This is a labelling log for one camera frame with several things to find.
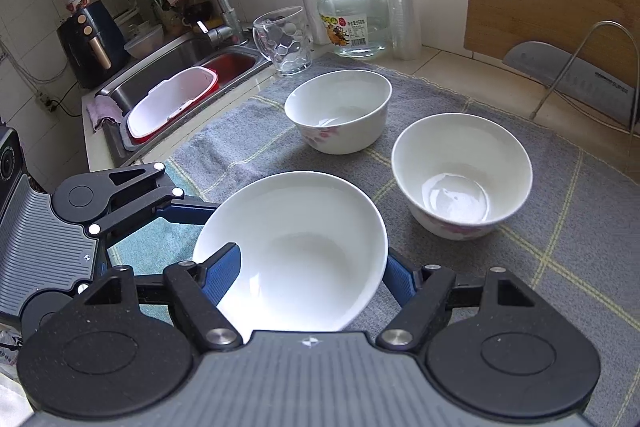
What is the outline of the plain white front bowl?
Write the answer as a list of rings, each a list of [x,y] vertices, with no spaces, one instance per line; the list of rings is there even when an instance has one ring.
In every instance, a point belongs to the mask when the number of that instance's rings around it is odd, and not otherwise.
[[[242,338],[256,331],[336,332],[382,282],[388,238],[372,200],[342,178],[292,171],[225,200],[202,228],[193,260],[228,243],[240,273],[218,303]]]

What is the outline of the white bowl pink flowers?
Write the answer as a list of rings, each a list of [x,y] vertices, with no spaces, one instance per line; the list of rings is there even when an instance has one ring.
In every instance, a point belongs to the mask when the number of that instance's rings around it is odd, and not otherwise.
[[[534,179],[525,147],[510,131],[462,113],[410,124],[394,143],[392,170],[413,218],[452,241],[495,230],[526,203]]]
[[[284,111],[309,146],[323,154],[348,155],[382,135],[392,94],[390,80],[378,72],[342,69],[296,88]]]

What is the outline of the santoku kitchen knife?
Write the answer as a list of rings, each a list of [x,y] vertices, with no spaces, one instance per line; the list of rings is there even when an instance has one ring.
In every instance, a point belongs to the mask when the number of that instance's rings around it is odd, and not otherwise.
[[[570,54],[542,41],[525,41],[503,57],[503,63],[550,87]],[[556,91],[585,103],[598,112],[629,127],[634,87],[577,57]]]

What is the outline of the red white basin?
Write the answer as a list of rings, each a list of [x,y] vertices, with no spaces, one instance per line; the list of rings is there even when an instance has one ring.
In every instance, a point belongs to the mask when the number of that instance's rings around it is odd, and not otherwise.
[[[203,65],[183,69],[163,79],[127,115],[126,128],[132,142],[148,141],[255,63],[251,56],[224,53]]]

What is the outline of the stainless steel sink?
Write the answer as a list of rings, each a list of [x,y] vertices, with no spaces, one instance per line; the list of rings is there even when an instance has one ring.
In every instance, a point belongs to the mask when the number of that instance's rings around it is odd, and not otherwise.
[[[90,102],[113,102],[120,118],[104,122],[99,130],[86,122],[89,168],[124,167],[143,158],[269,66],[250,42],[214,46],[204,36],[189,34],[165,44],[89,96]]]

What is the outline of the grey checked dish mat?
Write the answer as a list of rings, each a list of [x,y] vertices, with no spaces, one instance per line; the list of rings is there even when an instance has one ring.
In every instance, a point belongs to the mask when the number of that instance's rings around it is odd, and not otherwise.
[[[110,251],[139,274],[200,260],[228,242],[242,251],[239,280],[220,305],[242,334],[330,331],[367,284],[363,255],[344,245],[358,213],[332,209],[297,171],[332,174],[378,208],[395,251],[415,265],[461,274],[501,265],[532,286],[596,346],[601,377],[587,414],[600,426],[639,421],[639,185],[562,136],[434,83],[386,70],[386,125],[346,156],[312,148],[285,113],[306,82],[334,103],[329,74],[363,106],[359,66],[325,56],[294,78],[264,84],[167,158],[186,193],[223,202],[276,176],[290,198],[262,197],[239,211],[241,232],[157,219]]]

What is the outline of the black air fryer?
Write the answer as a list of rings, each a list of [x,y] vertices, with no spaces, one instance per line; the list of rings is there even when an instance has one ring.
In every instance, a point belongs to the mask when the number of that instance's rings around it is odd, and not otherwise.
[[[125,38],[101,1],[79,8],[56,33],[82,89],[96,89],[129,62]]]

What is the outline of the clear glass mug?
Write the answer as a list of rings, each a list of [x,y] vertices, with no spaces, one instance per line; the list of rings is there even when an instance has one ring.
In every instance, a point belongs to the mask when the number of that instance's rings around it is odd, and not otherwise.
[[[257,17],[253,22],[253,39],[259,52],[280,75],[299,74],[312,63],[311,34],[301,6]]]

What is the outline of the glass jar with label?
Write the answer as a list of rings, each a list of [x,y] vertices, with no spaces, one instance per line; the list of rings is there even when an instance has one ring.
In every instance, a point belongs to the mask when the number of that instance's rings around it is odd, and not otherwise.
[[[390,41],[386,0],[319,0],[318,13],[335,54],[367,60]]]

